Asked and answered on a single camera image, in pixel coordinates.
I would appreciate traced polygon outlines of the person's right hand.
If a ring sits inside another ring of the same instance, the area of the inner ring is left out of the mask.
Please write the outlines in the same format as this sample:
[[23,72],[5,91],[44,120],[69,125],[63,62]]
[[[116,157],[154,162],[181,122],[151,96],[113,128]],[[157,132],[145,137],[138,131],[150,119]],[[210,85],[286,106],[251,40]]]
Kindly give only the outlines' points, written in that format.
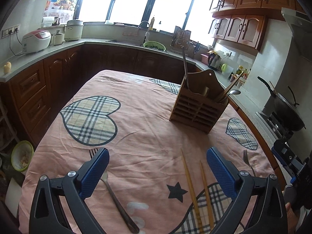
[[291,202],[294,200],[296,193],[290,187],[286,187],[283,191],[285,209],[287,213],[288,233],[295,233],[299,222],[299,215],[293,212]]

